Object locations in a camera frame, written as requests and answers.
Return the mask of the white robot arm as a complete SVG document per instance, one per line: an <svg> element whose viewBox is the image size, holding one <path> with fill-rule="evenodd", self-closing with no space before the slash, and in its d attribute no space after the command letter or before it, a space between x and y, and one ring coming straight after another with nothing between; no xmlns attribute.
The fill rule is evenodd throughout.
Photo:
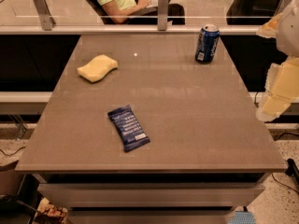
<svg viewBox="0 0 299 224"><path fill-rule="evenodd" d="M275 38L278 51L287 55L282 64L272 63L265 93L256 111L260 121L272 121L299 97L299 0L291 0L281 13L260 26L256 35Z"/></svg>

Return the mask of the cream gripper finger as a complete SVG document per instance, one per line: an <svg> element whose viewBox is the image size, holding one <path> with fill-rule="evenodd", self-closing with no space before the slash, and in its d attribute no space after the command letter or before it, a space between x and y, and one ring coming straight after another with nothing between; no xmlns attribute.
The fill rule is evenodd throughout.
<svg viewBox="0 0 299 224"><path fill-rule="evenodd" d="M299 97L299 58L288 58L282 64L272 63L264 86L256 117L268 122L278 118Z"/></svg>
<svg viewBox="0 0 299 224"><path fill-rule="evenodd" d="M278 23L281 18L281 13L271 18L268 22L260 26L256 35L264 38L275 38L277 36Z"/></svg>

